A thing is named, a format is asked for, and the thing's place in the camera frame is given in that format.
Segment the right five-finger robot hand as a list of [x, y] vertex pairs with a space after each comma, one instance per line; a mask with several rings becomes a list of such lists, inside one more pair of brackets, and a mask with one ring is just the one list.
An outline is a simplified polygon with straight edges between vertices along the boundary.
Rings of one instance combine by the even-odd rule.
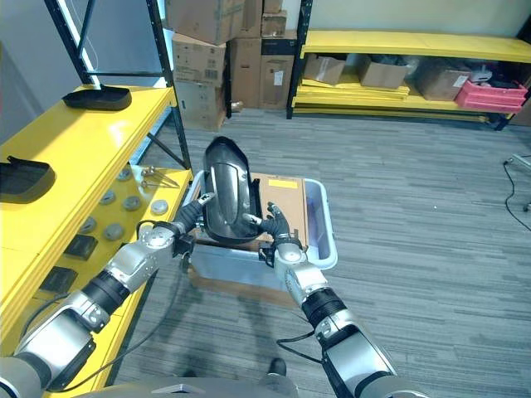
[[282, 210], [274, 202], [269, 201], [267, 211], [269, 215], [265, 219], [248, 213], [244, 213], [242, 217], [244, 221], [271, 235], [274, 239], [279, 236], [287, 236], [290, 233], [290, 227]]

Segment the left five-finger robot hand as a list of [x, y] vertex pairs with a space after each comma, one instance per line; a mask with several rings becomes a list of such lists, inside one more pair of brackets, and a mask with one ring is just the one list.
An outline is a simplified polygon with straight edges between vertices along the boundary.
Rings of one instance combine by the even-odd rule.
[[175, 220], [172, 222], [175, 235], [186, 235], [194, 229], [198, 218], [202, 214], [203, 207], [215, 197], [216, 194], [214, 192], [208, 192], [182, 206], [178, 210]]

